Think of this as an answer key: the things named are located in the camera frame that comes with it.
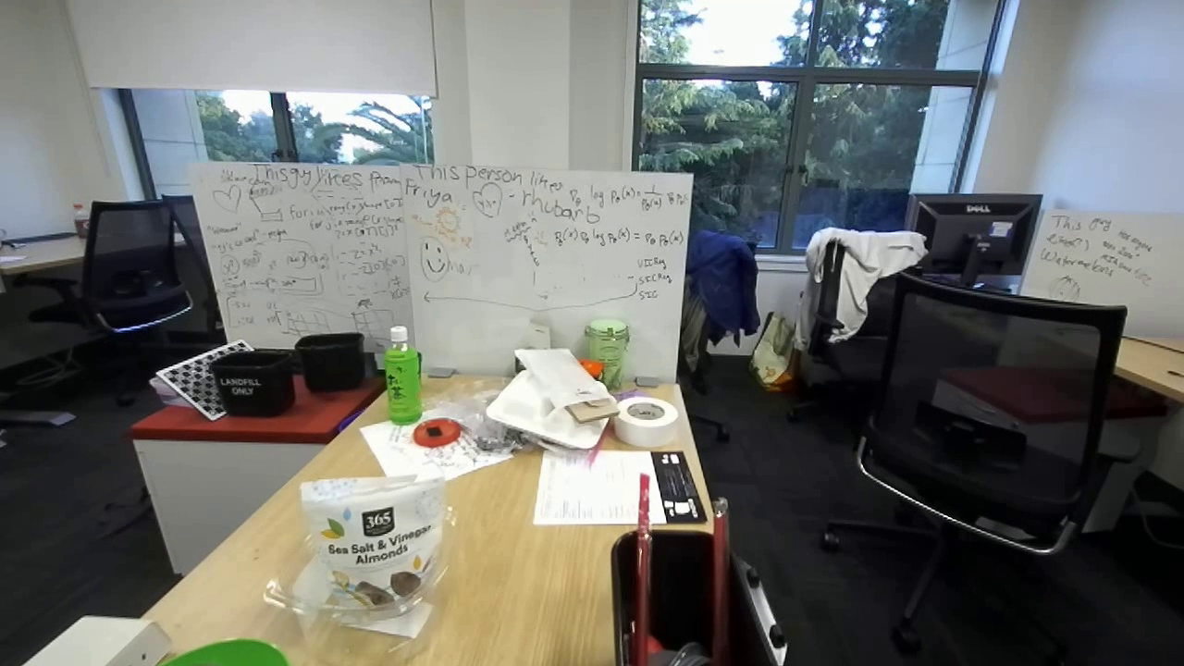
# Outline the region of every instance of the green bottle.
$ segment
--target green bottle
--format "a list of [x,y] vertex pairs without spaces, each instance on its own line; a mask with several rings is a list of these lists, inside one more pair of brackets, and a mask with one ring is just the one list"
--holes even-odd
[[394,420],[417,420],[422,413],[422,355],[410,348],[409,326],[394,326],[394,348],[383,355],[385,413]]

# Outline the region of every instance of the tape roll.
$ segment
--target tape roll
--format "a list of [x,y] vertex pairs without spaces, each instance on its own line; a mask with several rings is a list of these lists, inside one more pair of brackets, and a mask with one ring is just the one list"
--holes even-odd
[[613,413],[620,440],[628,448],[659,448],[677,440],[677,409],[675,403],[653,397],[621,400]]

